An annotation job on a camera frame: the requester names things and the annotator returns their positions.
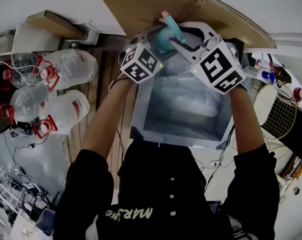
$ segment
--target person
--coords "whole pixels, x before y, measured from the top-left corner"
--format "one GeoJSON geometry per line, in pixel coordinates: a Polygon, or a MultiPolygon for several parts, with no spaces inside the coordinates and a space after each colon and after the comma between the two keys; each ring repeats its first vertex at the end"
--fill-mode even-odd
{"type": "Polygon", "coordinates": [[[118,204],[107,157],[133,82],[111,88],[67,173],[55,214],[54,239],[275,238],[279,185],[252,102],[240,85],[230,92],[238,155],[234,179],[218,213],[204,195],[206,179],[190,149],[134,140],[118,172],[118,204]]]}

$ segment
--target red cap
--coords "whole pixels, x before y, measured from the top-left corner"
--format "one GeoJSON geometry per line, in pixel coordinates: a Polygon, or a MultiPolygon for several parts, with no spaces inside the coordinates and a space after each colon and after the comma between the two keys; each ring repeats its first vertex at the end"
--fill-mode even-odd
{"type": "Polygon", "coordinates": [[[46,67],[45,69],[41,70],[40,76],[43,79],[51,79],[56,76],[56,70],[51,67],[46,67]]]}
{"type": "Polygon", "coordinates": [[[13,79],[13,70],[12,68],[5,69],[2,73],[3,80],[12,80],[13,79]]]}
{"type": "Polygon", "coordinates": [[[40,128],[42,130],[42,132],[44,132],[45,134],[50,132],[52,125],[51,122],[49,120],[44,120],[41,125],[40,128]]]}

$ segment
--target small bottle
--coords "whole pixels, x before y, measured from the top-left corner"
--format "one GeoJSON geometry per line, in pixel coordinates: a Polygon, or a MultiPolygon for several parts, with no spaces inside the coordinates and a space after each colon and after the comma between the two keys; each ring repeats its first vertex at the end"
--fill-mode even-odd
{"type": "Polygon", "coordinates": [[[42,78],[38,75],[33,75],[33,70],[35,65],[37,64],[38,57],[34,53],[17,53],[13,56],[13,63],[11,66],[17,68],[7,68],[3,71],[2,77],[3,80],[10,80],[11,84],[16,88],[21,88],[26,85],[37,85],[42,82],[42,78]]]}
{"type": "Polygon", "coordinates": [[[254,66],[247,66],[243,69],[243,71],[244,71],[244,74],[248,78],[254,78],[254,79],[261,80],[261,81],[270,79],[272,85],[276,80],[276,74],[274,72],[269,73],[262,68],[256,68],[254,66]]]}
{"type": "Polygon", "coordinates": [[[48,95],[49,90],[43,84],[17,89],[11,97],[10,104],[0,106],[1,117],[9,118],[12,125],[14,121],[29,123],[39,116],[48,95]]]}
{"type": "Polygon", "coordinates": [[[40,122],[33,126],[40,139],[49,133],[70,134],[71,128],[84,118],[90,109],[87,97],[78,90],[53,98],[39,113],[40,122]]]}
{"type": "Polygon", "coordinates": [[[255,66],[257,68],[265,69],[265,71],[268,71],[269,73],[279,71],[282,69],[282,67],[280,65],[270,62],[265,59],[261,59],[261,58],[259,58],[255,61],[255,66]]]}

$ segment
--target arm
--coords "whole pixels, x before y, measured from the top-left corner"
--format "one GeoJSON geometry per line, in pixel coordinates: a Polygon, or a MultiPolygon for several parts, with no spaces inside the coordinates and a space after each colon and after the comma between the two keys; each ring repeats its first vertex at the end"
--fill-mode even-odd
{"type": "Polygon", "coordinates": [[[83,137],[82,150],[91,150],[105,159],[112,147],[123,105],[133,81],[126,76],[117,80],[92,118],[83,137]]]}
{"type": "Polygon", "coordinates": [[[106,158],[132,84],[129,79],[118,80],[90,122],[82,149],[67,172],[54,217],[54,239],[85,239],[96,215],[103,215],[111,205],[114,182],[106,158]],[[94,202],[87,204],[83,193],[90,189],[94,189],[94,202]]]}
{"type": "Polygon", "coordinates": [[[277,160],[269,154],[248,93],[239,87],[230,91],[239,155],[234,157],[234,179],[227,190],[221,213],[231,216],[234,227],[259,240],[275,237],[279,206],[279,184],[275,174],[277,160]]]}
{"type": "Polygon", "coordinates": [[[248,92],[236,87],[230,91],[230,98],[238,153],[261,147],[265,140],[248,92]]]}

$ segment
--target plastic water jug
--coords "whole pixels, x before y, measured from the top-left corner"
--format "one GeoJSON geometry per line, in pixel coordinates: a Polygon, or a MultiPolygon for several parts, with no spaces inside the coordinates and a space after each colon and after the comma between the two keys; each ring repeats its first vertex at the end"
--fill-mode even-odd
{"type": "Polygon", "coordinates": [[[3,71],[3,79],[10,80],[11,84],[16,88],[21,88],[23,86],[28,85],[25,81],[27,81],[30,85],[37,85],[43,81],[43,79],[39,75],[33,74],[35,65],[38,61],[37,54],[34,53],[18,53],[13,56],[13,63],[17,70],[23,75],[19,74],[15,69],[7,68],[3,71]]]}
{"type": "Polygon", "coordinates": [[[95,57],[83,50],[58,50],[38,62],[40,76],[50,91],[63,90],[95,78],[98,63],[95,57]]]}
{"type": "Polygon", "coordinates": [[[51,134],[70,134],[71,128],[84,118],[90,109],[87,97],[78,90],[53,98],[39,113],[40,122],[33,126],[40,139],[51,134]]]}
{"type": "Polygon", "coordinates": [[[43,85],[24,86],[17,89],[10,100],[10,104],[1,104],[0,111],[3,119],[29,123],[39,116],[39,112],[48,100],[49,90],[43,85]]]}

